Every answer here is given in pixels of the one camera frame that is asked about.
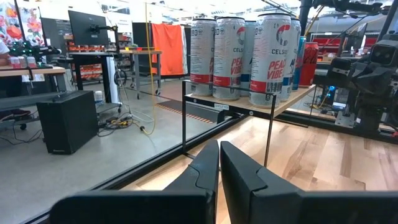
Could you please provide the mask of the black desk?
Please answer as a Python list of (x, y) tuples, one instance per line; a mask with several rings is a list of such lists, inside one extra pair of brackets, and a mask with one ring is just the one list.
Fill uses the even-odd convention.
[(116, 66), (114, 55), (110, 52), (72, 52), (71, 63), (75, 65), (76, 85), (78, 90), (83, 90), (83, 81), (80, 67), (83, 65), (100, 64), (102, 69), (104, 99), (106, 103), (119, 103), (117, 84), (114, 81)]

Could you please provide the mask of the black monitor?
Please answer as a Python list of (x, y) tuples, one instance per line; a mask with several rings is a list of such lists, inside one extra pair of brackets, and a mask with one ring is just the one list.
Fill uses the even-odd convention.
[(68, 16), (76, 45), (108, 45), (105, 17), (77, 11), (68, 11)]

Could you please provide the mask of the silver metal bracket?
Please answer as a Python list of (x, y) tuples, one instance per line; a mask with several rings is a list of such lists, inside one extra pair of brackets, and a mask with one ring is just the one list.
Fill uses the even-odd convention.
[(335, 125), (344, 128), (354, 128), (355, 115), (354, 113), (345, 114), (343, 111), (339, 111), (335, 119)]

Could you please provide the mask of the Celsius Arctic Vibe can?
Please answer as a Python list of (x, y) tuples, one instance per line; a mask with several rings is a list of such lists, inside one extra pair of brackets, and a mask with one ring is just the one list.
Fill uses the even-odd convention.
[(249, 89), (252, 69), (252, 54), (254, 49), (254, 33), (257, 26), (256, 21), (245, 22), (245, 39), (243, 52), (243, 70), (241, 74), (241, 88)]

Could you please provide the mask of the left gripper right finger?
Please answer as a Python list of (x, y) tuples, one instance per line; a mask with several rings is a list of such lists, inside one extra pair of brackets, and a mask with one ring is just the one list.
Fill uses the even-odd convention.
[(220, 163), (231, 224), (398, 224), (398, 191), (304, 191), (228, 141)]

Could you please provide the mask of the orange cloth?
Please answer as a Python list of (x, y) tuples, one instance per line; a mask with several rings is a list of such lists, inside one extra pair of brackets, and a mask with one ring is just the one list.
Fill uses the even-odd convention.
[(152, 42), (161, 51), (160, 72), (162, 76), (184, 75), (183, 39), (180, 25), (151, 24)]

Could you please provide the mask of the wooden table on castors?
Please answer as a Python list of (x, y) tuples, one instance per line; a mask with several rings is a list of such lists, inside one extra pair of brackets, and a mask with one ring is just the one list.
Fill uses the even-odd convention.
[[(131, 78), (134, 82), (133, 87), (136, 90), (136, 98), (139, 100), (141, 98), (141, 82), (150, 82), (152, 85), (157, 82), (157, 89), (152, 86), (152, 92), (155, 95), (160, 95), (161, 91), (161, 65), (160, 56), (162, 54), (161, 50), (156, 50), (151, 47), (126, 47), (124, 50), (119, 51), (123, 55), (128, 55), (132, 70)], [(142, 77), (139, 65), (139, 56), (145, 55), (149, 59), (149, 73), (148, 77)]]

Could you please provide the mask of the Celsius Peach Vibe can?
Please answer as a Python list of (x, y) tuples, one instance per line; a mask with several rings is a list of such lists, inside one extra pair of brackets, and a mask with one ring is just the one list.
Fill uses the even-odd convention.
[(284, 68), (291, 44), (291, 17), (261, 14), (254, 33), (249, 102), (261, 108), (278, 106)]
[(214, 19), (194, 19), (190, 36), (190, 80), (192, 94), (211, 96), (215, 46)]
[(241, 17), (219, 17), (215, 26), (213, 96), (234, 101), (240, 97), (243, 69), (245, 20)]

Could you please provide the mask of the black computer tower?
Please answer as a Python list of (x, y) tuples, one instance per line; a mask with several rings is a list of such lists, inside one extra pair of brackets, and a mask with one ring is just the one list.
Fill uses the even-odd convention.
[(36, 103), (50, 154), (73, 154), (99, 130), (93, 91), (71, 91)]

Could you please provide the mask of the blue Red Bull can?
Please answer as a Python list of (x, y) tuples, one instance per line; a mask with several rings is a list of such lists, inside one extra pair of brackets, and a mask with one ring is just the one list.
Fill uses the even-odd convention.
[(297, 57), (296, 57), (294, 75), (293, 75), (292, 91), (297, 91), (299, 88), (300, 74), (301, 74), (301, 69), (302, 69), (302, 65), (303, 65), (303, 56), (304, 56), (306, 41), (307, 41), (307, 38), (305, 36), (301, 36), (299, 39), (299, 42), (298, 42)]

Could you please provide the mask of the floral printed panel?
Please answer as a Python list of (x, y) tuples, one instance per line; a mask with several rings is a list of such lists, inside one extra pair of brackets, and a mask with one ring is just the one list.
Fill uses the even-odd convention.
[(0, 39), (8, 46), (23, 41), (44, 46), (40, 9), (29, 1), (0, 0)]

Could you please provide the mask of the person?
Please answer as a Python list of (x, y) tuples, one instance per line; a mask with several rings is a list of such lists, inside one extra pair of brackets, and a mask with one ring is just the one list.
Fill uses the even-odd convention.
[(0, 67), (9, 65), (9, 49), (0, 39)]

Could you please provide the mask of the wooden desk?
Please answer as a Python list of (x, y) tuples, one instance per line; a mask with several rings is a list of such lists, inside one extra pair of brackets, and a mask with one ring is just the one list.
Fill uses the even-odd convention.
[(11, 66), (0, 67), (0, 77), (15, 77), (29, 75), (31, 78), (36, 74), (53, 75), (56, 79), (58, 91), (66, 91), (67, 86), (65, 83), (65, 69), (62, 67), (50, 68), (18, 68), (14, 69)]

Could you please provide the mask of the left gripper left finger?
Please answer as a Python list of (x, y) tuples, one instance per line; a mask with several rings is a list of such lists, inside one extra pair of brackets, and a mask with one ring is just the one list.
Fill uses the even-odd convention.
[(211, 140), (165, 189), (100, 190), (59, 200), (50, 224), (215, 224), (219, 146)]

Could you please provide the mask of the red Coca-Cola can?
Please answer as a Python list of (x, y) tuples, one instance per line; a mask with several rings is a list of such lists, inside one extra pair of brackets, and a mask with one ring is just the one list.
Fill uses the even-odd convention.
[(317, 67), (318, 44), (316, 42), (307, 42), (303, 55), (303, 64), (300, 74), (300, 86), (311, 86)]

